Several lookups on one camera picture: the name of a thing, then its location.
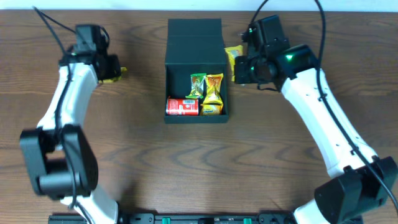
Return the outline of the yellow Apollo chocolate cake packet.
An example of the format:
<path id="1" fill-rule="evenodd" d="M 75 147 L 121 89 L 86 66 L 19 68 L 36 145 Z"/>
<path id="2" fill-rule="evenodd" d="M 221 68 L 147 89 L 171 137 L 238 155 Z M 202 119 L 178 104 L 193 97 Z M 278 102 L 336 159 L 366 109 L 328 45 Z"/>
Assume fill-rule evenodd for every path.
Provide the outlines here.
<path id="1" fill-rule="evenodd" d="M 110 78 L 110 79 L 105 79 L 105 80 L 101 80 L 100 83 L 101 84 L 105 84 L 105 83 L 114 83 L 119 81 L 122 76 L 127 72 L 127 68 L 126 67 L 121 67 L 121 72 L 119 75 L 117 75 L 116 77 Z"/>

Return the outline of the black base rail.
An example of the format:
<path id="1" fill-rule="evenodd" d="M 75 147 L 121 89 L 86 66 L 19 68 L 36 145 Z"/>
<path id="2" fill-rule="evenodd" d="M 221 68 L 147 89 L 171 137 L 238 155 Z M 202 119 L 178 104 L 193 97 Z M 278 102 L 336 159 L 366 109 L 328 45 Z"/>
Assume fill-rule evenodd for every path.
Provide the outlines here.
<path id="1" fill-rule="evenodd" d="M 258 215 L 154 215 L 153 213 L 122 214 L 124 224 L 294 224 L 289 212 L 265 212 Z"/>

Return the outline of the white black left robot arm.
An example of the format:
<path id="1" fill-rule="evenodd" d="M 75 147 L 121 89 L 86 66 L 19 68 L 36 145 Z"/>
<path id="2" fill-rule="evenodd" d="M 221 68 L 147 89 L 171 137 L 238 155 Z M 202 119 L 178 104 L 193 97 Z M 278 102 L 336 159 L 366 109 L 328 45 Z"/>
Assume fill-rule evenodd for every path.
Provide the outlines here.
<path id="1" fill-rule="evenodd" d="M 87 223 L 117 223 L 118 203 L 98 186 L 98 163 L 83 133 L 90 98 L 100 83 L 121 77 L 109 35 L 99 25 L 75 27 L 76 44 L 59 61 L 59 81 L 44 117 L 20 135 L 33 191 L 76 210 Z"/>

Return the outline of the red drink can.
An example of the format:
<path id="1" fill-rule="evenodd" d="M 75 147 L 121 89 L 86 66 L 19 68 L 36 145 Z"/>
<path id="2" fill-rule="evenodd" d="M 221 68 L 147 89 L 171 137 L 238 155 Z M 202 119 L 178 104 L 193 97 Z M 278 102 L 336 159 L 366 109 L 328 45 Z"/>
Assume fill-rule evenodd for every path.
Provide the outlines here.
<path id="1" fill-rule="evenodd" d="M 173 99 L 166 102 L 166 113 L 168 115 L 197 116 L 199 114 L 198 99 Z"/>

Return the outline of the dark green box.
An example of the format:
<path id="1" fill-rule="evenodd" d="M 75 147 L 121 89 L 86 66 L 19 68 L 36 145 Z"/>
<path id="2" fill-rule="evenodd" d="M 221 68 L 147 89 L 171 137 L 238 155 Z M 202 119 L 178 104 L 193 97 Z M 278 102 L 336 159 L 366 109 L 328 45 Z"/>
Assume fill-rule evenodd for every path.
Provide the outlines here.
<path id="1" fill-rule="evenodd" d="M 164 114 L 167 124 L 225 123 L 228 114 L 228 59 L 224 51 L 221 19 L 169 19 L 165 54 L 165 99 L 182 99 L 191 91 L 194 73 L 224 75 L 220 115 Z"/>

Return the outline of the yellow snack packet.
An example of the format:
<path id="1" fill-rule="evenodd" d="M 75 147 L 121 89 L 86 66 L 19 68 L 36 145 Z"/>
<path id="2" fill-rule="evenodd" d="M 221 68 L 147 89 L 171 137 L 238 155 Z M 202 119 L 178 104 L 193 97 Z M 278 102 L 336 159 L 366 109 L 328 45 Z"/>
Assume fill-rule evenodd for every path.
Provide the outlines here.
<path id="1" fill-rule="evenodd" d="M 237 45 L 234 47 L 226 47 L 224 49 L 228 56 L 229 60 L 229 66 L 231 68 L 231 81 L 235 82 L 235 74 L 234 74 L 234 66 L 236 64 L 235 59 L 238 56 L 242 56 L 243 54 L 243 46 L 242 45 Z"/>
<path id="2" fill-rule="evenodd" d="M 223 74 L 209 74 L 205 77 L 206 95 L 203 101 L 204 105 L 222 105 L 223 101 L 220 95 L 221 82 Z"/>

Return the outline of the green pandan cake packet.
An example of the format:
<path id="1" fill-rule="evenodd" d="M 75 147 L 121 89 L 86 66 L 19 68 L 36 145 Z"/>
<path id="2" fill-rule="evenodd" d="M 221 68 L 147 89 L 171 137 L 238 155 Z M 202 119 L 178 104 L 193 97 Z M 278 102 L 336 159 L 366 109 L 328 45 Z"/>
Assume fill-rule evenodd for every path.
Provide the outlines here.
<path id="1" fill-rule="evenodd" d="M 190 94 L 186 96 L 186 98 L 188 99 L 203 98 L 205 77 L 206 77 L 205 73 L 194 73 L 190 75 L 191 91 Z"/>

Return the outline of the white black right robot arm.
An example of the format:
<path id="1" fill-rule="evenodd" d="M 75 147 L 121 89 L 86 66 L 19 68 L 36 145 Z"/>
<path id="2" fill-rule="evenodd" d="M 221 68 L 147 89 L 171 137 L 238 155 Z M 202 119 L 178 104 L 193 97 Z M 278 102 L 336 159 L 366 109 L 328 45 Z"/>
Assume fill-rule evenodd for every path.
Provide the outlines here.
<path id="1" fill-rule="evenodd" d="M 251 22 L 242 40 L 248 51 L 236 57 L 236 83 L 280 92 L 305 123 L 330 176 L 294 210 L 294 221 L 360 223 L 363 213 L 394 200 L 396 162 L 380 158 L 354 129 L 310 47 L 291 46 L 278 16 Z"/>

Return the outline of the yellow Lemond biscuit packet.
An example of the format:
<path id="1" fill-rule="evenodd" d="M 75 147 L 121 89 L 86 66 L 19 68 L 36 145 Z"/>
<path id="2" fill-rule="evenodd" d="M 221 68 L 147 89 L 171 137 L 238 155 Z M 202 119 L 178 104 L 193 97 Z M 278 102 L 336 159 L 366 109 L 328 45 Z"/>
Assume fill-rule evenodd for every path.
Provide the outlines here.
<path id="1" fill-rule="evenodd" d="M 201 105 L 201 116 L 213 116 L 213 115 L 220 115 L 222 113 L 223 105 L 211 105 L 205 104 Z"/>

